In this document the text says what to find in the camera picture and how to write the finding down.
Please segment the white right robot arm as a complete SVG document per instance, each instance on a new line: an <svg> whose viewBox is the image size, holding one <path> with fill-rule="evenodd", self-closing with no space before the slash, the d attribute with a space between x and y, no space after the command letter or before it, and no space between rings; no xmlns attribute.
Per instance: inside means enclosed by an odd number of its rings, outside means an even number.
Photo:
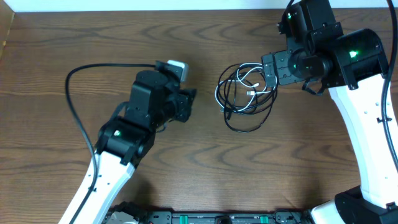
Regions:
<svg viewBox="0 0 398 224"><path fill-rule="evenodd" d="M338 107L359 167L360 184L311 209L312 223L397 222L397 121L381 40L370 29L344 34L339 24L281 27L287 50L262 58L271 86L321 80Z"/></svg>

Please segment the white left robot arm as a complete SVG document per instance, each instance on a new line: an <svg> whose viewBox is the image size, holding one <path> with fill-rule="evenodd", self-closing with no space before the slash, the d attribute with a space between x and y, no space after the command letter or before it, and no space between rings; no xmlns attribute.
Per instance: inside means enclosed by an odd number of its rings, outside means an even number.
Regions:
<svg viewBox="0 0 398 224"><path fill-rule="evenodd" d="M136 75L130 99L99 133L94 159L60 223L101 223L123 185L154 145L157 128L189 119L194 89L181 89L187 69L166 66Z"/></svg>

